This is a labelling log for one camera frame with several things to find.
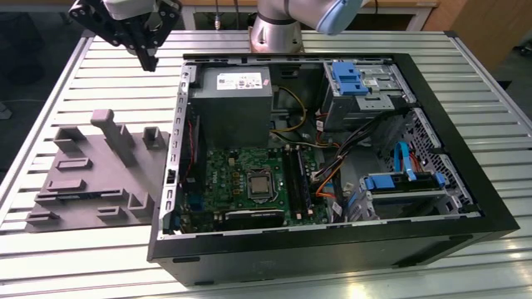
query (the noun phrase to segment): white label sticker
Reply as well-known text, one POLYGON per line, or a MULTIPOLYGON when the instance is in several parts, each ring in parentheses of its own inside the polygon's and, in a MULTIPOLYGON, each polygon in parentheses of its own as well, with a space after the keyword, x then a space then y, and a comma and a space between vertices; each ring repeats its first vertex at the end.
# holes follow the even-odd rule
POLYGON ((216 89, 262 89, 263 80, 260 73, 232 73, 216 76, 216 89))
POLYGON ((324 122, 322 120, 316 121, 316 130, 320 132, 324 131, 324 122))
POLYGON ((335 210, 336 214, 342 216, 342 206, 336 203, 332 204, 332 210, 335 210))

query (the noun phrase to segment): motherboard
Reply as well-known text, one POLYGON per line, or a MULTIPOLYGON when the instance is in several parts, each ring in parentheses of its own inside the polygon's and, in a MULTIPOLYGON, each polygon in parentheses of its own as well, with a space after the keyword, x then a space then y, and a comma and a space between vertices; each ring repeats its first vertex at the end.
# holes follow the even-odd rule
MULTIPOLYGON (((204 194, 187 195, 191 225, 186 227, 194 232, 212 232, 218 222, 231 220, 244 222, 250 228, 327 223, 326 203, 310 192, 300 196, 299 190, 291 189, 302 186, 300 190, 308 190, 308 178, 316 169, 311 148, 208 151, 204 194), (302 170, 302 176, 294 169, 302 170)), ((220 230, 239 229, 240 225, 220 230)))

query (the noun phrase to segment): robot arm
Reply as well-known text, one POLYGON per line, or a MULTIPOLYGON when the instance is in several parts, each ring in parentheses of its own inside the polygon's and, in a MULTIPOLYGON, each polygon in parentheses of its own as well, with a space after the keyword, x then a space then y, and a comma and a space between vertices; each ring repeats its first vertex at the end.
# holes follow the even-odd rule
MULTIPOLYGON (((370 0, 259 0, 251 33, 254 52, 294 53, 303 47, 299 22, 339 34, 370 0)), ((179 20, 179 0, 76 0, 70 15, 111 45, 124 45, 154 72, 156 52, 179 20)))
POLYGON ((302 50, 304 23, 334 36, 346 30, 359 8, 370 0, 262 0, 251 33, 255 52, 294 53, 302 50))
POLYGON ((111 45, 124 45, 143 69, 156 70, 158 48, 179 20, 182 4, 172 0, 78 0, 70 16, 111 45))

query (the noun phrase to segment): cpu socket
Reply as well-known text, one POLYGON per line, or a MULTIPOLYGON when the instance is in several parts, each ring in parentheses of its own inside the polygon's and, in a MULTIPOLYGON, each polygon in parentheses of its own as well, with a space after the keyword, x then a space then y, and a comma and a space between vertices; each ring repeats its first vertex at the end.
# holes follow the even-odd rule
POLYGON ((263 204, 274 198, 272 172, 267 168, 248 169, 248 198, 263 204))

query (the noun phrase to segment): wooden cabinet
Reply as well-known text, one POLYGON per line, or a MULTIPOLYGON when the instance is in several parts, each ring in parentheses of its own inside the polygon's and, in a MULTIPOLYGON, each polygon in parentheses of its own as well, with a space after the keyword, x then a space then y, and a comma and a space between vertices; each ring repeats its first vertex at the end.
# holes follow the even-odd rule
POLYGON ((488 70, 495 70, 532 28, 531 0, 440 0, 424 31, 456 31, 488 70))

